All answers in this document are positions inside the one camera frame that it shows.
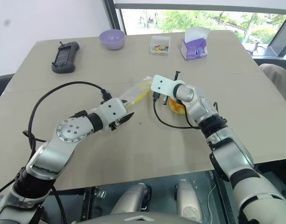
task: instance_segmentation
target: white wall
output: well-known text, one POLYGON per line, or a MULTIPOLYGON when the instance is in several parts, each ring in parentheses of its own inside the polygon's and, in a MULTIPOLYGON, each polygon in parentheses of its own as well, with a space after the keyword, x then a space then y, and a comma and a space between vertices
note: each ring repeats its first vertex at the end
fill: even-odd
POLYGON ((98 36, 107 29, 102 0, 0 0, 0 75, 15 73, 39 40, 98 36))
POLYGON ((114 0, 115 3, 191 4, 286 9, 286 0, 114 0))

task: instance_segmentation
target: white tissue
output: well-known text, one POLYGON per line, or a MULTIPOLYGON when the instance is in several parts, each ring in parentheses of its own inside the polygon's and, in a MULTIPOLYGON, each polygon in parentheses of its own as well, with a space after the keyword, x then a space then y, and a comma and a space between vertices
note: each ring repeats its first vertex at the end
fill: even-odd
POLYGON ((197 40, 200 38, 206 39, 209 32, 210 32, 210 29, 202 28, 202 27, 187 28, 185 30, 184 41, 185 43, 187 43, 187 42, 197 40))

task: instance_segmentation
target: orange object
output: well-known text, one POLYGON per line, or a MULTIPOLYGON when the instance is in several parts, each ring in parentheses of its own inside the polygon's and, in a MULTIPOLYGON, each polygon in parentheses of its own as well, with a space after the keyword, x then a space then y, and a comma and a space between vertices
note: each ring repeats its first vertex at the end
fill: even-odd
POLYGON ((171 110, 177 114, 185 114, 184 106, 178 104, 175 100, 169 98, 169 106, 171 110))

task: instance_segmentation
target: clear plastic box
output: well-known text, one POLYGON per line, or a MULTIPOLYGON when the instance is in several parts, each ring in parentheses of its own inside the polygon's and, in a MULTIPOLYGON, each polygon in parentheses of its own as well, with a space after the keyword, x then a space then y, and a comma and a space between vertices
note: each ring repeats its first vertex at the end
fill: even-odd
POLYGON ((149 49, 150 53, 154 55, 167 55, 170 43, 170 36, 152 36, 149 49))

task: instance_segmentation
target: purple tissue box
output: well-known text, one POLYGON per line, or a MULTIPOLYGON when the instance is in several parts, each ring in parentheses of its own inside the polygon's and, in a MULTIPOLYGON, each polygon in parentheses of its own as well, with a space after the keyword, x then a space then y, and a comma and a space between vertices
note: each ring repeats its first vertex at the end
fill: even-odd
POLYGON ((185 60, 193 60, 201 57, 206 57, 206 40, 204 38, 200 38, 185 43, 184 39, 181 39, 181 54, 185 60))

